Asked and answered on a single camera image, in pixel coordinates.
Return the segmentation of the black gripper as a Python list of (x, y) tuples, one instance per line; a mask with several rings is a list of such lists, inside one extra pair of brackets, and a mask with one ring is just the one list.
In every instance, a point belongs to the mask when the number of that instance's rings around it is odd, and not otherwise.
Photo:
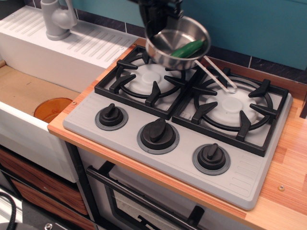
[(162, 31), (167, 24), (167, 17), (180, 18), (183, 16), (181, 0), (139, 0), (139, 10), (144, 26), (150, 22), (153, 34)]

